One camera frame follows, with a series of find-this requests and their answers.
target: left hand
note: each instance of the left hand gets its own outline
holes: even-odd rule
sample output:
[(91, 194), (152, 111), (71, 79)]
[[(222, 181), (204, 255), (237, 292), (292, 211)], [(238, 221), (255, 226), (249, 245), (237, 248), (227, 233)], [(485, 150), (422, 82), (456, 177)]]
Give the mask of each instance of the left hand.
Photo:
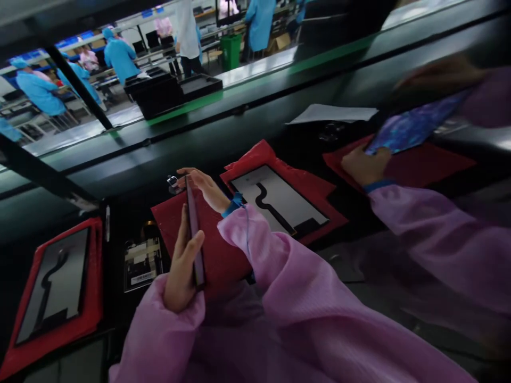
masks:
[(186, 209), (187, 206), (184, 204), (181, 212), (181, 226), (179, 227), (172, 264), (163, 293), (165, 307), (176, 314), (183, 311), (195, 295), (192, 279), (193, 262), (204, 243), (204, 232), (202, 230), (199, 230), (194, 238), (188, 240), (188, 214)]

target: blue cap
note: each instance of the blue cap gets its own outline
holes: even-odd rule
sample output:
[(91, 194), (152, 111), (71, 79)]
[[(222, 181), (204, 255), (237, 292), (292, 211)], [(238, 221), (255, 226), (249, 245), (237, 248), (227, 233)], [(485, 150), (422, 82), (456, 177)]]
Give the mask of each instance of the blue cap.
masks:
[(11, 60), (11, 65), (15, 66), (18, 69), (24, 69), (28, 67), (28, 62), (26, 62), (24, 59), (20, 57), (16, 57), (15, 59)]
[(113, 32), (110, 28), (103, 28), (103, 37), (105, 39), (113, 38)]

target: hand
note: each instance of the hand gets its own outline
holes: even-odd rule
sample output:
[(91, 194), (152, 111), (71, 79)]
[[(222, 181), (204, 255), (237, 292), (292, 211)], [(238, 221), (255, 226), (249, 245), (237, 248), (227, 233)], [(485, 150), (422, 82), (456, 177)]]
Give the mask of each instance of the hand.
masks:
[(176, 314), (183, 311), (195, 295), (192, 279), (193, 261), (195, 261), (195, 256), (204, 243), (204, 232), (202, 230), (199, 230), (194, 238), (188, 240), (188, 214), (186, 209), (186, 204), (184, 204), (181, 212), (181, 226), (179, 227), (172, 264), (163, 293), (165, 307)]
[(433, 61), (401, 80), (395, 89), (433, 89), (455, 92), (483, 80), (488, 72), (473, 65), (466, 56), (457, 54)]
[(362, 187), (381, 181), (391, 158), (388, 148), (381, 147), (375, 155), (364, 152), (366, 144), (360, 145), (341, 162), (342, 168)]
[[(224, 213), (230, 206), (230, 200), (220, 190), (213, 179), (196, 168), (182, 168), (177, 171), (178, 174), (189, 174), (192, 187), (197, 187), (204, 196), (208, 205), (217, 213)], [(185, 188), (185, 178), (181, 177), (177, 181), (177, 186)]]

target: red esd mat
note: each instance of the red esd mat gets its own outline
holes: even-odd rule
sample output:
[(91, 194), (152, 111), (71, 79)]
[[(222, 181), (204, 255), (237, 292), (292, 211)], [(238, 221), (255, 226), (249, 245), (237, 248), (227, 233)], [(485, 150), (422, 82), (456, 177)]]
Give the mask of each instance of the red esd mat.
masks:
[[(303, 234), (298, 239), (300, 243), (308, 245), (348, 222), (348, 220), (331, 206), (326, 199), (335, 189), (335, 185), (332, 185), (314, 174), (287, 165), (284, 161), (277, 158), (275, 152), (265, 140), (258, 142), (238, 161), (226, 166), (225, 169), (227, 171), (221, 175), (221, 178), (227, 187), (234, 192), (233, 185), (237, 179), (262, 168), (270, 168), (271, 171), (275, 172), (287, 185), (294, 189), (296, 193), (327, 218), (326, 223), (311, 227), (311, 231), (308, 232), (308, 234)], [(263, 193), (262, 195), (269, 195), (268, 192), (263, 191), (263, 189), (261, 189), (261, 192)], [(279, 207), (275, 210), (282, 209), (284, 212), (288, 208), (292, 209), (293, 206)]]
[[(335, 152), (323, 154), (323, 159), (328, 167), (359, 191), (362, 191), (362, 188), (342, 169), (341, 161), (352, 150), (369, 143), (372, 138), (373, 135), (370, 135)], [(423, 188), (474, 165), (476, 165), (474, 160), (446, 151), (433, 144), (423, 143), (393, 155), (385, 169), (385, 176), (394, 179), (401, 186)]]
[[(86, 228), (90, 228), (89, 250), (86, 261), (87, 271), (85, 275), (83, 305), (80, 315), (33, 340), (16, 346), (16, 339), (30, 301), (30, 296), (39, 273), (39, 266), (42, 262), (46, 247)], [(103, 316), (102, 230), (103, 225), (101, 219), (91, 218), (37, 248), (27, 284), (21, 296), (9, 348), (7, 349), (2, 369), (0, 370), (0, 380), (8, 378), (51, 351), (85, 335), (91, 334), (96, 330), (96, 326)]]
[[(239, 248), (225, 242), (220, 235), (217, 223), (222, 220), (222, 216), (207, 204), (199, 190), (194, 190), (193, 193), (199, 228), (204, 231), (202, 245), (206, 275), (204, 294), (206, 299), (210, 299), (249, 275), (252, 266)], [(186, 193), (180, 193), (151, 208), (171, 257), (174, 254), (174, 246), (181, 225), (181, 210), (185, 203)]]

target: small metal clip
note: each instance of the small metal clip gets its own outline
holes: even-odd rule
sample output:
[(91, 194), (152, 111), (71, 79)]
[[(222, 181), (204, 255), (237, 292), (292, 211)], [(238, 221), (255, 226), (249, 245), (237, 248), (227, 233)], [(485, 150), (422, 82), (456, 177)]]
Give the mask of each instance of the small metal clip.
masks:
[(183, 191), (180, 187), (177, 186), (177, 177), (175, 176), (167, 176), (167, 182), (169, 183), (169, 193), (170, 194), (179, 194)]

